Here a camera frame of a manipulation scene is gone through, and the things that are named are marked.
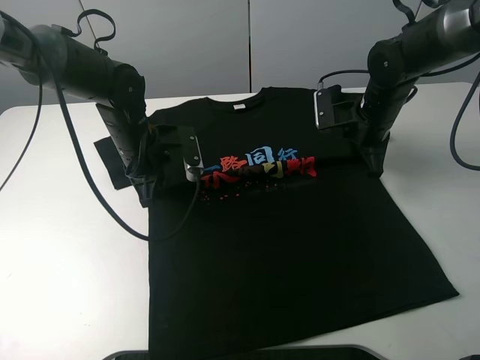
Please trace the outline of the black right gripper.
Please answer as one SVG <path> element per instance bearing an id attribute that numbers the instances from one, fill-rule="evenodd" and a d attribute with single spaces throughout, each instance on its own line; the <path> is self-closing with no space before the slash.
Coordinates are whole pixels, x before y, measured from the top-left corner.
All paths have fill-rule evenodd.
<path id="1" fill-rule="evenodd" d="M 361 156 L 367 164 L 368 173 L 373 177 L 383 174 L 383 164 L 386 156 L 386 144 L 362 147 Z"/>

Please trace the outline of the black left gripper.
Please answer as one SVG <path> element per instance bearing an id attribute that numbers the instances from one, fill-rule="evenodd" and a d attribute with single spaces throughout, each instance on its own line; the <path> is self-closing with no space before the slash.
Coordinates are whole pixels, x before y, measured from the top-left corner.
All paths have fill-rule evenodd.
<path id="1" fill-rule="evenodd" d="M 129 175 L 130 183 L 136 191 L 140 205 L 148 208 L 155 200 L 155 188 L 158 181 L 158 173 L 150 172 L 144 175 Z"/>

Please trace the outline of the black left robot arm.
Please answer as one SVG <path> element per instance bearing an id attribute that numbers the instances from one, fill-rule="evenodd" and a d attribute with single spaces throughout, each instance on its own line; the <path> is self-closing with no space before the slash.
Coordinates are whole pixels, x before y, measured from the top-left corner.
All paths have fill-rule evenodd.
<path id="1" fill-rule="evenodd" d="M 36 25 L 23 31 L 2 17 L 1 64 L 16 69 L 33 86 L 95 102 L 125 175 L 146 208 L 157 177 L 146 164 L 145 79 L 131 65 L 112 60 L 99 46 L 88 47 L 74 37 L 59 25 Z"/>

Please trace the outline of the black robot base front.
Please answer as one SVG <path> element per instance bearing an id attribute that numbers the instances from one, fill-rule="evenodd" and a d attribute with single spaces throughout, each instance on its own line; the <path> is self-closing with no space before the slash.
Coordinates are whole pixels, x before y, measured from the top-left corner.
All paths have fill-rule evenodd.
<path id="1" fill-rule="evenodd" d="M 222 355 L 214 359 L 386 359 L 385 356 L 359 345 L 327 346 L 277 346 L 236 354 Z"/>

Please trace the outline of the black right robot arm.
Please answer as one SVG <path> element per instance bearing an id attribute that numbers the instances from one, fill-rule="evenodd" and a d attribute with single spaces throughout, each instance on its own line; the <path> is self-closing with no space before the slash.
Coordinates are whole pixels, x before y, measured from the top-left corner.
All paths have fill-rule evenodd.
<path id="1" fill-rule="evenodd" d="M 375 176 L 383 174 L 390 130 L 419 78 L 479 53 L 479 2 L 431 4 L 435 11 L 416 21 L 409 7 L 395 1 L 408 23 L 399 35 L 377 42 L 367 57 L 370 80 L 359 111 L 366 122 L 361 151 Z"/>

